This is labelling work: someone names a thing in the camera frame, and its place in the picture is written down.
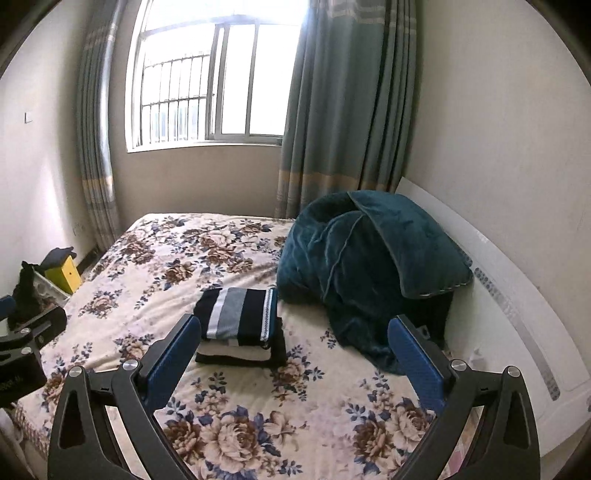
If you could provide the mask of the navy striped knit sweater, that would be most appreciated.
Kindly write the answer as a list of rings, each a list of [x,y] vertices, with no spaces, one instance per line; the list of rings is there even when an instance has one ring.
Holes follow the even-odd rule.
[[[209,289],[193,308],[205,340],[266,347],[276,332],[276,288]]]

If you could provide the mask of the black clothes pile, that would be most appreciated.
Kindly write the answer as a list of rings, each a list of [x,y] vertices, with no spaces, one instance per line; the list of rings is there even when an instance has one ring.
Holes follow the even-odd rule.
[[[41,303],[34,288],[35,266],[25,261],[21,262],[19,281],[15,286],[12,298],[16,307],[8,316],[8,327],[15,330],[20,325],[42,313]]]

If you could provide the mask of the yellow box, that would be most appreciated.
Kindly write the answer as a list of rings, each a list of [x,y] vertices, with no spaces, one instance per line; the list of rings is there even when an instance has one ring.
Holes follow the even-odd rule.
[[[60,266],[46,270],[45,277],[68,295],[77,291],[82,284],[81,276],[70,255]]]

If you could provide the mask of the dark cloth on box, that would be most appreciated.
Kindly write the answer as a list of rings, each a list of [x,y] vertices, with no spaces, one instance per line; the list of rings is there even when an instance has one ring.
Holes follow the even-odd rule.
[[[73,247],[54,248],[47,253],[39,268],[43,271],[61,268],[68,258],[74,260],[76,257]]]

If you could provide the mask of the white bed headboard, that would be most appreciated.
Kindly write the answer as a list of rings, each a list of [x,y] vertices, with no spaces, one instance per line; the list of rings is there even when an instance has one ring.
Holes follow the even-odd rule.
[[[528,277],[485,235],[408,179],[398,186],[468,257],[474,280],[453,297],[445,339],[475,370],[513,365],[524,376],[547,455],[590,419],[590,373],[563,322]]]

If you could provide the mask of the cream folded garment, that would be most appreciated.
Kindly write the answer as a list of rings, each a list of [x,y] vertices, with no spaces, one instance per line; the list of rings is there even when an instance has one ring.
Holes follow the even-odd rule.
[[[197,353],[204,356],[223,356],[238,360],[264,362],[270,360],[270,348],[260,346],[239,346],[236,343],[209,340],[202,341]]]

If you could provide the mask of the floral bed blanket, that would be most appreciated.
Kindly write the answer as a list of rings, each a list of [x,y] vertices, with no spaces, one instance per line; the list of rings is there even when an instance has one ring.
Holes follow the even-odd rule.
[[[192,479],[393,479],[435,422],[389,348],[405,314],[437,344],[469,263],[434,221],[149,214],[105,253],[41,353],[46,383],[11,416],[46,457],[76,367],[142,358],[201,325],[154,419]]]

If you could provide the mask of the dark teal plush blanket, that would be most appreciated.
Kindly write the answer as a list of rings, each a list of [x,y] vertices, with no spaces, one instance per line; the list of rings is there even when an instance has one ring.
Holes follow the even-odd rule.
[[[404,370],[388,343],[399,315],[445,345],[456,290],[473,272],[444,229],[408,197],[380,191],[334,193],[295,218],[277,267],[280,299],[325,308],[329,327],[379,370]]]

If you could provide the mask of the left grey-green curtain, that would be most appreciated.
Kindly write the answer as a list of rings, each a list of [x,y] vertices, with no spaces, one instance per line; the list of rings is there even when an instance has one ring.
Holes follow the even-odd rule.
[[[85,205],[96,245],[108,250],[122,233],[109,143],[110,74],[126,3],[99,1],[92,9],[78,75],[76,134]]]

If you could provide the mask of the grey-green curtain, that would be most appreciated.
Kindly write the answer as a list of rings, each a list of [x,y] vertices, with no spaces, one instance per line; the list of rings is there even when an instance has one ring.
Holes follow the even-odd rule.
[[[417,4],[312,1],[301,27],[281,143],[276,216],[327,194],[393,192],[411,134]]]
[[[108,250],[122,233],[109,143],[110,74],[126,3],[99,1],[92,9],[78,75],[76,134],[85,205],[96,245]]]

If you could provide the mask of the window with metal bars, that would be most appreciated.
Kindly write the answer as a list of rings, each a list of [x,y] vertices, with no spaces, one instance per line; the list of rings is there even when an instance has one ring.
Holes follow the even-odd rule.
[[[304,1],[142,1],[125,92],[128,151],[279,145]]]

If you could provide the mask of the right grey-green curtain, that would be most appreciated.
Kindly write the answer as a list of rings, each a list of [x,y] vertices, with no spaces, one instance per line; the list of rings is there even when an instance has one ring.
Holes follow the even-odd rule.
[[[276,216],[327,194],[393,192],[411,134],[417,4],[312,1],[301,27],[281,143]]]

